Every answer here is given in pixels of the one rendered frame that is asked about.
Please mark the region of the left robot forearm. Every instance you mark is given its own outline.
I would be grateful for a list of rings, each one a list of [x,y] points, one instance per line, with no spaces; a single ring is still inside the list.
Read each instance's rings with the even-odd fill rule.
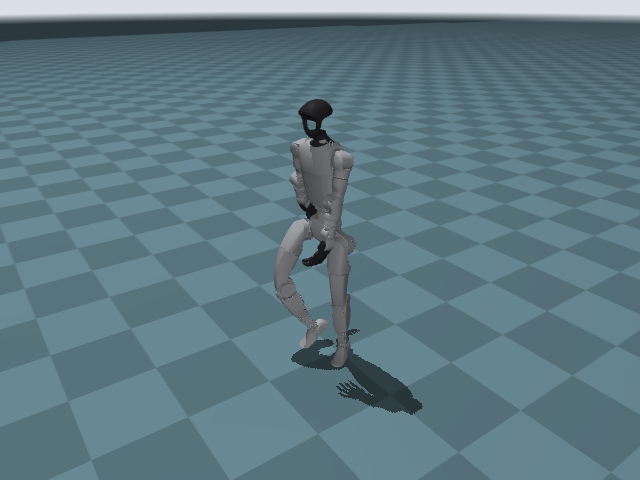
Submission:
[[[341,215],[342,200],[337,198],[332,203],[331,212],[326,212],[324,217],[325,221],[321,231],[321,241],[325,241],[326,243],[324,251],[332,250],[334,248],[334,238],[336,236],[337,224],[338,221],[340,221]]]

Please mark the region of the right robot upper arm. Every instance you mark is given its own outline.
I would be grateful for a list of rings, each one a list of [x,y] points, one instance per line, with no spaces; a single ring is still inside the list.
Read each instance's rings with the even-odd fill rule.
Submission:
[[[295,185],[297,188],[304,187],[302,172],[301,172],[300,163],[299,163],[298,147],[300,143],[305,139],[306,138],[299,139],[290,145],[290,150],[293,155],[293,166],[296,169],[296,171],[292,173],[292,175],[290,176],[290,182],[293,185]]]

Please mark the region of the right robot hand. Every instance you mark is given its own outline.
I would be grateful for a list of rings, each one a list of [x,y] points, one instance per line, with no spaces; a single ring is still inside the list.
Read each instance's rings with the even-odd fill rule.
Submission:
[[[317,209],[315,209],[315,206],[312,203],[310,203],[308,208],[306,208],[303,204],[299,204],[299,206],[303,211],[306,211],[307,219],[310,219],[311,216],[317,214]]]

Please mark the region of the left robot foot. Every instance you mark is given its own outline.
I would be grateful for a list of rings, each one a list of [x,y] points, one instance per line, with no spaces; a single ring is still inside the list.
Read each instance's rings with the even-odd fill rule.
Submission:
[[[334,354],[334,356],[333,356],[333,358],[331,360],[331,365],[334,366],[334,367],[341,367],[345,363],[345,361],[346,361],[346,359],[348,357],[348,352],[349,352],[350,347],[351,346],[350,346],[349,341],[347,341],[346,349],[344,349],[344,344],[343,343],[342,343],[342,347],[339,347],[339,345],[338,345],[337,350],[336,350],[336,352],[335,352],[335,354]]]

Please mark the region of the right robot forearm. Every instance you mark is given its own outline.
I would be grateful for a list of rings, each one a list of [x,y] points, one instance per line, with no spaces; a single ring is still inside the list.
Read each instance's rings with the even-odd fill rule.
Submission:
[[[293,185],[293,187],[294,187],[294,190],[296,192],[296,200],[298,202],[298,205],[299,204],[303,204],[306,208],[308,208],[308,206],[310,205],[311,202],[308,199],[305,187],[297,188],[295,185]]]

